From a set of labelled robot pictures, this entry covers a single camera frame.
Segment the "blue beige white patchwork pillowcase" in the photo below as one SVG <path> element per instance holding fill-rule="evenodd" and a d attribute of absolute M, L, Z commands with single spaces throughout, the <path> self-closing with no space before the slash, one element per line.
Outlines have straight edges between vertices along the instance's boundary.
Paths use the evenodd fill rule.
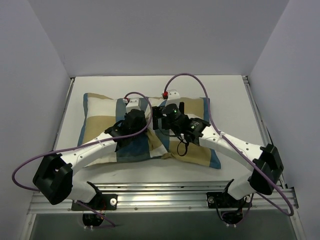
<path fill-rule="evenodd" d="M 85 144 L 104 130 L 123 120 L 126 105 L 122 99 L 112 99 L 97 93 L 83 95 L 84 122 L 78 139 L 78 144 Z M 153 130 L 148 127 L 145 134 L 138 136 L 128 146 L 99 158 L 91 166 L 107 163 L 134 163 L 151 159 L 173 158 L 178 161 L 220 169 L 221 162 L 216 152 L 207 147 L 190 144 L 186 155 L 184 147 L 173 133 L 162 127 Z"/>

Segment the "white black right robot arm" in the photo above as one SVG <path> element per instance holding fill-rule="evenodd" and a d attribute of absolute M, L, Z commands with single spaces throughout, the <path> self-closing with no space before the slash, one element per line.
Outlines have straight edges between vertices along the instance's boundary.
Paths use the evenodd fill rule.
<path fill-rule="evenodd" d="M 154 129 L 158 121 L 162 127 L 181 137 L 186 144 L 208 148 L 219 152 L 248 169 L 245 175 L 232 179 L 222 193 L 223 203 L 234 206 L 244 196 L 259 193 L 270 196 L 280 179 L 284 166 L 276 146 L 260 146 L 218 132 L 206 120 L 189 117 L 176 104 L 155 106 L 152 109 Z"/>

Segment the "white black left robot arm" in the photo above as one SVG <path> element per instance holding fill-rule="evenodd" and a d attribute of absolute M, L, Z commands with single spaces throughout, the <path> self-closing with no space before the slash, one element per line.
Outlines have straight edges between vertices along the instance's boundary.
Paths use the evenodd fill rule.
<path fill-rule="evenodd" d="M 74 175 L 97 159 L 128 146 L 146 131 L 146 125 L 144 111 L 132 109 L 123 120 L 77 149 L 45 156 L 33 177 L 34 185 L 52 205 L 69 199 L 82 202 L 90 210 L 97 209 L 105 201 L 102 192 L 92 182 L 75 181 Z"/>

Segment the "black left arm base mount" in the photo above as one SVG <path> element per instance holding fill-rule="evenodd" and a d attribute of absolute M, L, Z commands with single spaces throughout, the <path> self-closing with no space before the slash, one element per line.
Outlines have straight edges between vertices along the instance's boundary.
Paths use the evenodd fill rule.
<path fill-rule="evenodd" d="M 84 203 L 95 211 L 115 211 L 118 204 L 118 195 L 114 193 L 95 196 L 89 203 Z"/>

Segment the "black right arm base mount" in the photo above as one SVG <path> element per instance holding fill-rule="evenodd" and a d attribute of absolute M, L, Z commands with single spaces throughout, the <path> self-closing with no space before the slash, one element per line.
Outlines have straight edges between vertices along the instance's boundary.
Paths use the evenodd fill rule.
<path fill-rule="evenodd" d="M 225 192 L 207 192 L 207 206 L 209 209 L 238 209 L 250 206 L 250 197 L 243 197 L 239 200 Z"/>

